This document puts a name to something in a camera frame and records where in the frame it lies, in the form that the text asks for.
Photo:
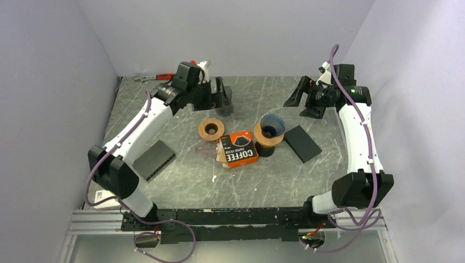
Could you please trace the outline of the blue ribbed glass dripper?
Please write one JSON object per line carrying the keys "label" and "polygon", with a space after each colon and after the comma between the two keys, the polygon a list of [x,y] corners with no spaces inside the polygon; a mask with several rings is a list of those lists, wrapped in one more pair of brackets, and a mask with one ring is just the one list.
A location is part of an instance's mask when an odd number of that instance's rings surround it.
{"label": "blue ribbed glass dripper", "polygon": [[262,135],[265,138],[275,138],[285,132],[284,120],[275,114],[265,115],[259,122]]}

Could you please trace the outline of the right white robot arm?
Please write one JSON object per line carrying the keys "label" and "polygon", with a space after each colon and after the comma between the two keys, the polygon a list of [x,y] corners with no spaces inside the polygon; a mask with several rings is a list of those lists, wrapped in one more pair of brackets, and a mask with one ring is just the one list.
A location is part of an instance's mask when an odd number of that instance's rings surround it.
{"label": "right white robot arm", "polygon": [[317,80],[303,76],[283,104],[297,107],[307,94],[300,116],[313,119],[322,119],[326,109],[335,108],[345,137],[347,174],[336,180],[330,191],[309,198],[311,207],[302,212],[308,227],[321,223],[324,214],[346,207],[374,208],[394,185],[393,175],[384,171],[376,151],[368,87],[357,85],[354,65],[336,64],[334,69],[331,72],[329,63],[324,62]]}

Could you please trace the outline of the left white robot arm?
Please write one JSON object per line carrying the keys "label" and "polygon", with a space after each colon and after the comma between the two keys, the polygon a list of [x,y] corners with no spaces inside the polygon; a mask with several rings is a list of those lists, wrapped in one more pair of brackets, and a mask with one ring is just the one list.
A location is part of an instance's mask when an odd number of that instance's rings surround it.
{"label": "left white robot arm", "polygon": [[221,110],[232,113],[232,90],[221,77],[210,78],[209,61],[183,61],[166,82],[146,90],[146,101],[134,118],[113,139],[88,151],[90,174],[84,187],[84,202],[95,207],[117,200],[136,216],[143,230],[158,221],[157,205],[142,192],[133,164],[153,134],[180,109]]}

